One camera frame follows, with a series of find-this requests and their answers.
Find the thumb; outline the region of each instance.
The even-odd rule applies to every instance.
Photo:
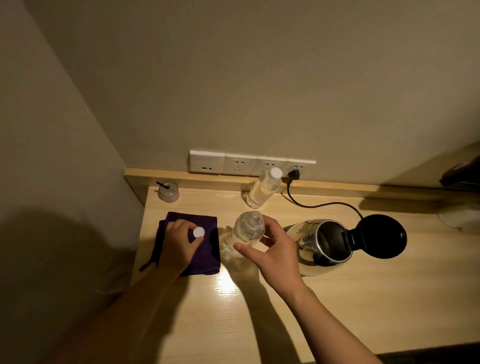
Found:
[[[192,246],[194,248],[194,250],[197,250],[198,247],[200,246],[200,244],[202,243],[202,241],[204,241],[204,237],[203,236],[199,236],[198,238],[196,238],[191,244],[190,246]]]
[[[261,264],[261,261],[263,260],[265,253],[261,252],[258,249],[252,248],[251,246],[241,244],[241,243],[235,243],[233,244],[233,247],[237,252],[242,254],[245,258],[254,262],[255,265],[259,266],[259,264]]]

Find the white bottle cap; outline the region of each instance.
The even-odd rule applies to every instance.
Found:
[[[205,235],[205,229],[202,228],[201,226],[193,229],[193,236],[195,238],[199,238],[199,237],[204,236],[204,235]]]
[[[282,175],[283,172],[280,168],[273,167],[272,169],[270,169],[270,176],[272,176],[273,179],[279,180],[280,178],[282,178]]]

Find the beige wall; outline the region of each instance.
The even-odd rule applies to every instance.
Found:
[[[480,154],[478,0],[26,3],[129,167],[199,149],[432,186]]]
[[[0,363],[34,363],[134,249],[124,163],[20,0],[0,3]]]

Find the purple towel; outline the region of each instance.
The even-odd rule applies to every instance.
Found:
[[[171,221],[178,219],[191,221],[197,226],[205,229],[204,241],[200,244],[197,251],[193,255],[192,261],[188,267],[180,274],[181,276],[191,276],[195,274],[217,274],[220,271],[220,246],[218,245],[218,228],[216,225],[216,217],[203,215],[181,214],[179,212],[167,213],[167,218],[161,220],[156,231],[155,246],[153,248],[150,260],[140,268],[140,271],[146,269],[150,263],[156,263],[162,253],[163,239],[165,237],[165,227]],[[193,230],[188,231],[188,241],[191,243],[195,240]]]

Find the kettle lid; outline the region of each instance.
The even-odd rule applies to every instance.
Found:
[[[349,232],[351,248],[361,249],[375,258],[396,257],[407,246],[407,232],[397,220],[387,215],[364,217]]]

